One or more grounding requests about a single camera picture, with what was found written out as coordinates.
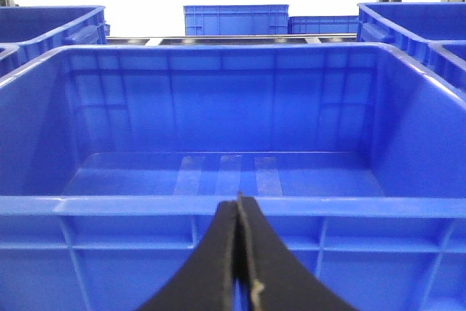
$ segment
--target crate floor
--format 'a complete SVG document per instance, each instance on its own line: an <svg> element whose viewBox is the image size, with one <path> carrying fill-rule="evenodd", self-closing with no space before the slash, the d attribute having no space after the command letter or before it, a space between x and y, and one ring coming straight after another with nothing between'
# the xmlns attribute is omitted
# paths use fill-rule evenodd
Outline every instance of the crate floor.
<svg viewBox="0 0 466 311"><path fill-rule="evenodd" d="M99 153L64 195L384 196L366 161L346 152Z"/></svg>

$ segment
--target crate handle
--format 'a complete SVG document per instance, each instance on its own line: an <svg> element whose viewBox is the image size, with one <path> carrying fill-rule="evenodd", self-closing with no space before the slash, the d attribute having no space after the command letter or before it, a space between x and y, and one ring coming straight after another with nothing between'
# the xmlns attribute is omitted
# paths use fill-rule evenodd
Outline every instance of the crate handle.
<svg viewBox="0 0 466 311"><path fill-rule="evenodd" d="M87 25L79 31L67 36L63 43L64 45L76 44L96 44L99 40L99 31L96 25Z"/></svg>
<svg viewBox="0 0 466 311"><path fill-rule="evenodd" d="M360 38L365 42L379 42L391 44L395 37L375 23L363 23Z"/></svg>

